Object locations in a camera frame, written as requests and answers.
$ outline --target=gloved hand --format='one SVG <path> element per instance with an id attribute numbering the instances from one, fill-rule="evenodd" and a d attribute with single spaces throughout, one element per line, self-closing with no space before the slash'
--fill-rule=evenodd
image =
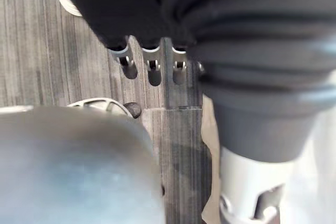
<path id="1" fill-rule="evenodd" d="M 232 168 L 226 161 L 258 168 L 267 164 L 274 172 L 273 164 L 300 155 L 316 114 L 335 104 L 336 89 L 328 80 L 336 69 L 335 1 L 72 1 L 107 48 L 124 48 L 128 35 L 147 49 L 155 48 L 161 37 L 171 37 L 175 47 L 189 46 L 188 56 L 207 72 L 201 84 L 214 102 L 226 153 L 221 168 L 232 172 L 222 179 L 221 195 L 231 194 L 226 200 L 232 202 L 239 196 L 232 209 L 222 203 L 221 212 L 248 221 L 262 218 L 264 205 L 257 210 L 254 205 L 260 191 L 244 208 L 250 186 L 236 185 L 252 179 L 260 185 L 265 178 L 246 173 L 239 180 L 235 171 L 251 166 Z M 263 190 L 267 195 L 276 186 L 278 181 Z"/>

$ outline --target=beige cloth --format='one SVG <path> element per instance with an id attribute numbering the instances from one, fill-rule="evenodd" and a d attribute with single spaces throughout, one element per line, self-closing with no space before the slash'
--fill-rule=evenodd
<path id="1" fill-rule="evenodd" d="M 203 96 L 203 118 L 201 134 L 212 156 L 211 196 L 202 212 L 202 219 L 207 224 L 220 224 L 219 219 L 219 141 L 217 123 L 212 100 Z"/>

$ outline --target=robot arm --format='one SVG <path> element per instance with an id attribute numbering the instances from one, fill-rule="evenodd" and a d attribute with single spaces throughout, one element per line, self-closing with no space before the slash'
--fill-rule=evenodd
<path id="1" fill-rule="evenodd" d="M 125 55 L 125 36 L 136 36 L 149 72 L 161 37 L 202 63 L 221 142 L 222 222 L 267 223 L 317 114 L 336 101 L 334 1 L 72 1 L 112 53 Z M 119 62 L 136 77 L 131 57 Z"/>

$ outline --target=gray wooden floor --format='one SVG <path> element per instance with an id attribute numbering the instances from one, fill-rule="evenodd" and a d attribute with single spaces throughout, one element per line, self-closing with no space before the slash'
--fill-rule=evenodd
<path id="1" fill-rule="evenodd" d="M 161 164 L 167 224 L 202 223 L 211 158 L 201 139 L 197 66 L 188 63 L 187 82 L 175 85 L 171 45 L 163 40 L 164 77 L 152 87 L 139 45 L 134 38 L 131 44 L 139 71 L 135 80 L 123 76 L 85 21 L 58 0 L 0 0 L 0 106 L 64 106 L 94 97 L 138 102 Z"/>

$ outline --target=metal prong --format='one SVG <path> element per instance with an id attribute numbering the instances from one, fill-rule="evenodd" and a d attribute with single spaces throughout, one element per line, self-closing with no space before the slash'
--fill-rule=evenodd
<path id="1" fill-rule="evenodd" d="M 127 44 L 127 46 L 120 51 L 110 49 L 110 52 L 112 53 L 114 60 L 120 64 L 125 76 L 128 79 L 135 79 L 138 75 L 138 71 L 129 45 Z"/>
<path id="2" fill-rule="evenodd" d="M 177 85 L 181 85 L 185 81 L 186 77 L 186 52 L 185 50 L 178 50 L 175 49 L 174 47 L 172 48 L 173 50 L 173 60 L 174 60 L 174 65 L 173 65 L 173 81 Z"/>
<path id="3" fill-rule="evenodd" d="M 160 46 L 154 49 L 142 48 L 143 60 L 147 67 L 148 81 L 152 86 L 158 86 L 161 83 L 161 65 L 159 63 L 157 52 Z"/>

